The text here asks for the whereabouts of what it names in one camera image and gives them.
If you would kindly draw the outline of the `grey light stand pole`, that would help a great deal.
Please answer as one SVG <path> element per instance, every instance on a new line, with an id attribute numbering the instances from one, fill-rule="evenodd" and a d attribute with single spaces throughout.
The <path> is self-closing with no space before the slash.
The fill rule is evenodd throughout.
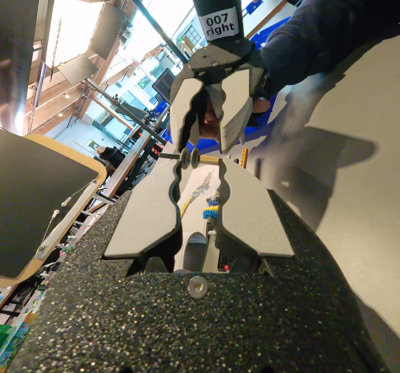
<path id="1" fill-rule="evenodd" d="M 148 127 L 143 123 L 142 120 L 140 120 L 138 117 L 136 117 L 133 113 L 131 113 L 125 106 L 121 104 L 121 101 L 118 97 L 114 96 L 111 97 L 109 94 L 107 94 L 100 86 L 98 86 L 94 81 L 92 81 L 89 78 L 86 78 L 82 81 L 83 84 L 85 84 L 87 87 L 91 88 L 92 90 L 95 90 L 99 92 L 101 95 L 103 95 L 110 104 L 114 105 L 116 108 L 115 113 L 113 116 L 117 118 L 117 112 L 120 112 L 124 115 L 129 116 L 131 120 L 133 120 L 137 125 L 139 125 L 144 131 L 148 132 L 152 137 L 154 137 L 156 140 L 158 140 L 162 145 L 166 144 L 166 140 L 164 140 L 161 136 L 159 136 L 152 128 Z"/>

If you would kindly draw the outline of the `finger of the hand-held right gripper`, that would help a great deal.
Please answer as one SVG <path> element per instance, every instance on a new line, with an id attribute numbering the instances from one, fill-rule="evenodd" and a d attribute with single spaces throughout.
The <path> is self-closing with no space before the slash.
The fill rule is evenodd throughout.
<path id="1" fill-rule="evenodd" d="M 203 89 L 203 82 L 196 78 L 184 79 L 170 109 L 170 134 L 178 152 L 187 143 L 196 145 L 199 137 L 199 107 L 192 105 L 194 98 Z"/>
<path id="2" fill-rule="evenodd" d="M 228 154 L 239 141 L 245 142 L 244 130 L 253 110 L 249 91 L 249 70 L 235 71 L 222 81 L 226 99 L 219 124 L 220 153 Z"/>

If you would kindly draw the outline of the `white panel bracket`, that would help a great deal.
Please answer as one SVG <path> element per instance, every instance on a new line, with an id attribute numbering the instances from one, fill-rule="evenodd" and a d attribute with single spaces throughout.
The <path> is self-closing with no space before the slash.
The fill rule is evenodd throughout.
<path id="1" fill-rule="evenodd" d="M 74 223 L 76 217 L 82 212 L 84 207 L 91 200 L 93 195 L 96 193 L 99 188 L 99 181 L 92 180 L 84 189 L 80 197 L 77 199 L 75 204 L 70 208 L 65 217 L 60 221 L 60 223 L 48 234 L 44 237 L 44 240 L 40 244 L 37 249 L 37 252 L 34 256 L 35 259 L 44 259 L 45 255 L 53 245 L 56 245 L 57 242 L 62 238 L 68 228 Z"/>

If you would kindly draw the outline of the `blue plastic bin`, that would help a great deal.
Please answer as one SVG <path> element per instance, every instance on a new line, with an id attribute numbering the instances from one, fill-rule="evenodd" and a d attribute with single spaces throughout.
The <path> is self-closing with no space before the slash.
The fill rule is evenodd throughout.
<path id="1" fill-rule="evenodd" d="M 275 119 L 272 114 L 277 111 L 276 104 L 277 95 L 270 100 L 270 108 L 264 113 L 252 113 L 245 127 L 244 134 L 246 142 L 260 138 L 261 136 L 270 136 Z M 200 138 L 195 145 L 202 152 L 211 152 L 218 150 L 219 144 L 213 139 Z"/>

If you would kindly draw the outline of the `green colourful toy box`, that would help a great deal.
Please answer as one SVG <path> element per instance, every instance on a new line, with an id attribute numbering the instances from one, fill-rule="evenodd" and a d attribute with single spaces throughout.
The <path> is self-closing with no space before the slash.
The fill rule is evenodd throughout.
<path id="1" fill-rule="evenodd" d="M 7 328 L 7 331 L 4 332 L 5 338 L 1 340 L 1 371 L 5 371 L 6 368 L 11 364 L 23 341 L 31 331 L 35 319 L 35 313 L 24 313 L 16 317 L 12 323 L 3 326 L 3 328 Z"/>

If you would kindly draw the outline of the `person's right hand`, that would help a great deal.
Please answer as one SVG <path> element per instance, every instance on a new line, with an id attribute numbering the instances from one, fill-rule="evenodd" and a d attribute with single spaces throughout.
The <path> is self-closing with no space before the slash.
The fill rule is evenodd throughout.
<path id="1" fill-rule="evenodd" d="M 253 112 L 246 127 L 257 127 L 257 120 L 271 108 L 271 102 L 263 97 L 253 98 Z M 212 100 L 206 92 L 206 111 L 199 123 L 199 136 L 203 139 L 212 139 L 220 143 L 219 120 L 214 111 Z"/>

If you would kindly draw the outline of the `lego instruction booklet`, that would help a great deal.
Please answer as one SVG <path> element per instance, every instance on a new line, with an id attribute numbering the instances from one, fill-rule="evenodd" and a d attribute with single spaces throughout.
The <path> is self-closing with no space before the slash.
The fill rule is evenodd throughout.
<path id="1" fill-rule="evenodd" d="M 204 234 L 203 210 L 206 199 L 220 185 L 219 168 L 213 165 L 201 165 L 190 171 L 190 176 L 178 206 L 181 210 L 183 244 L 174 257 L 174 271 L 195 273 L 203 272 L 208 240 Z"/>

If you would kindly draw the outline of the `partly built lego model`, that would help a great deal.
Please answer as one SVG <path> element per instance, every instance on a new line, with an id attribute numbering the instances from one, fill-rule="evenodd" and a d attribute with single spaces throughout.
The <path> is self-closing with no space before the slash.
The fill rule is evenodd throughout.
<path id="1" fill-rule="evenodd" d="M 228 259 L 216 246 L 217 224 L 219 217 L 219 192 L 213 191 L 212 195 L 206 199 L 207 206 L 203 210 L 204 234 L 208 240 L 206 257 L 203 265 L 203 272 L 209 273 L 228 273 L 230 271 L 231 260 Z"/>

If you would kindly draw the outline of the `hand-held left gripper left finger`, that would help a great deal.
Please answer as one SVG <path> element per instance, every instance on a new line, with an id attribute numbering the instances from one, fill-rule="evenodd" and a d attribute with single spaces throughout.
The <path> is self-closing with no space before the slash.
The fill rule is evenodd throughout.
<path id="1" fill-rule="evenodd" d="M 104 252 L 105 259 L 130 259 L 170 239 L 181 228 L 181 163 L 154 167 L 132 190 Z"/>

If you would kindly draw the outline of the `dark slanted pole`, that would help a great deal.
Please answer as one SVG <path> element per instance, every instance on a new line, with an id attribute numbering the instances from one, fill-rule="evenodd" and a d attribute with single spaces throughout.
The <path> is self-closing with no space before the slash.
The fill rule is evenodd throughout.
<path id="1" fill-rule="evenodd" d="M 177 55 L 177 57 L 183 62 L 183 64 L 187 64 L 188 60 L 185 55 L 178 49 L 177 45 L 167 36 L 165 31 L 161 28 L 158 22 L 153 18 L 153 16 L 148 12 L 145 8 L 141 0 L 131 0 L 137 7 L 137 9 L 143 14 L 143 16 L 147 19 L 150 25 L 156 30 L 156 32 L 161 36 L 161 38 L 165 41 L 165 43 L 171 48 L 171 50 Z"/>

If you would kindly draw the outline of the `softbox studio light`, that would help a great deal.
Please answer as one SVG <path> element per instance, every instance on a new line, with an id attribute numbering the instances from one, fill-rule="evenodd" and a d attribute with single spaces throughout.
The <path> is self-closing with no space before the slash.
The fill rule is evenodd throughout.
<path id="1" fill-rule="evenodd" d="M 98 71 L 92 52 L 106 60 L 126 15 L 114 0 L 48 0 L 42 61 L 71 86 Z"/>

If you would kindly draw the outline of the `black panel with wooden rim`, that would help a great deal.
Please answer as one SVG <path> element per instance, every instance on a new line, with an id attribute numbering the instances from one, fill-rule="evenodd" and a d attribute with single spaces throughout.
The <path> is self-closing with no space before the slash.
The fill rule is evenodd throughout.
<path id="1" fill-rule="evenodd" d="M 107 172 L 100 162 L 47 136 L 1 130 L 0 145 L 0 286 L 8 287 L 42 266 L 62 239 L 44 259 L 35 259 L 44 237 L 92 180 L 102 185 Z"/>

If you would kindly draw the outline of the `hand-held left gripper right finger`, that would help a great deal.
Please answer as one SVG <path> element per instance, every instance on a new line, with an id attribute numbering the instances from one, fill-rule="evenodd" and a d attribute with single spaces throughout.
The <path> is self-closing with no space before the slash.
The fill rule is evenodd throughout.
<path id="1" fill-rule="evenodd" d="M 267 188 L 228 158 L 219 159 L 220 239 L 259 256 L 294 256 Z"/>

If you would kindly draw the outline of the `black computer monitor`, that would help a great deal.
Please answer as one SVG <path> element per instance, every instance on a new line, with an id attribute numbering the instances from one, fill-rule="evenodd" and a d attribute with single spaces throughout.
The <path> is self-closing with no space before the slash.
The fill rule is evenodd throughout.
<path id="1" fill-rule="evenodd" d="M 152 85 L 152 88 L 157 94 L 168 104 L 170 104 L 171 89 L 174 79 L 175 75 L 167 68 Z"/>

